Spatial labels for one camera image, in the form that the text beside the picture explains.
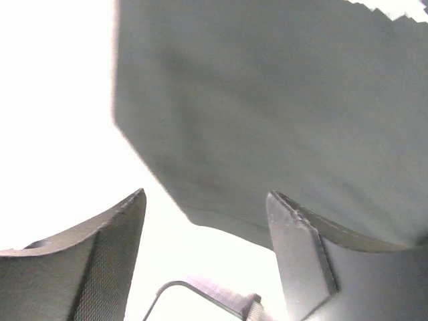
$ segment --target gray cloth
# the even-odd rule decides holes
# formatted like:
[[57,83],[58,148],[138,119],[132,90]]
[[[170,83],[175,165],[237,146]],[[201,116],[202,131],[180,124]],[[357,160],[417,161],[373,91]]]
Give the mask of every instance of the gray cloth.
[[279,190],[386,241],[428,232],[428,24],[344,0],[120,6],[116,122],[195,223],[270,247]]

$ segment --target gray plastic part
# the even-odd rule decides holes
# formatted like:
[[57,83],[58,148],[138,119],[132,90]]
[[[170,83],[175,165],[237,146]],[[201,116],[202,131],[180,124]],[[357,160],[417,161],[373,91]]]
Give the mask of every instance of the gray plastic part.
[[427,246],[363,236],[281,193],[267,199],[290,321],[427,319]]
[[0,320],[123,320],[145,209],[138,190],[67,231],[0,251]]

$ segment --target dark gray fabric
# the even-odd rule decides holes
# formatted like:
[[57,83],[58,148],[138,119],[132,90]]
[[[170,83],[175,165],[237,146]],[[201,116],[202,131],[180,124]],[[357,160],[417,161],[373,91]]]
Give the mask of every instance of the dark gray fabric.
[[270,246],[268,191],[428,230],[428,24],[344,0],[121,0],[116,122],[198,224]]

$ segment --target jagged white edge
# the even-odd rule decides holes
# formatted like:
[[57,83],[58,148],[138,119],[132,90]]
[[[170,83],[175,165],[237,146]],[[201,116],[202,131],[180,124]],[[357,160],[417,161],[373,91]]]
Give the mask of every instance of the jagged white edge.
[[365,5],[371,11],[381,10],[389,19],[397,20],[405,16],[416,22],[428,23],[426,6],[420,0],[345,0],[351,3]]

